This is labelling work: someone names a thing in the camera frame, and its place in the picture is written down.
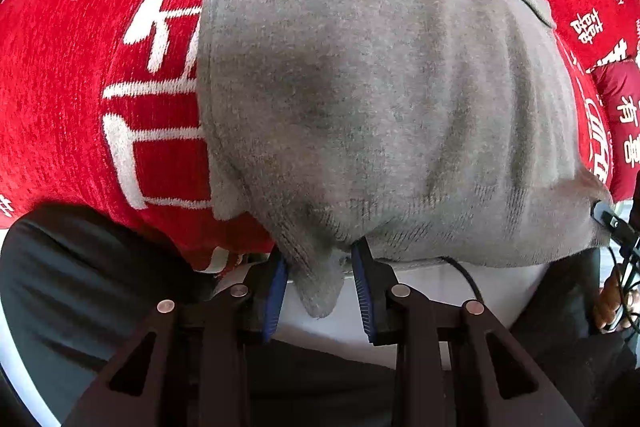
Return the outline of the person's hand holding gripper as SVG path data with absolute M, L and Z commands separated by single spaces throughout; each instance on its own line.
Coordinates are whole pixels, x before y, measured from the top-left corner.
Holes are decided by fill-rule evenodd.
M 621 269 L 623 265 L 614 265 L 593 307 L 594 321 L 601 332 L 630 329 L 632 321 L 639 317 L 639 288 L 636 286 L 626 291 L 620 286 L 623 280 Z

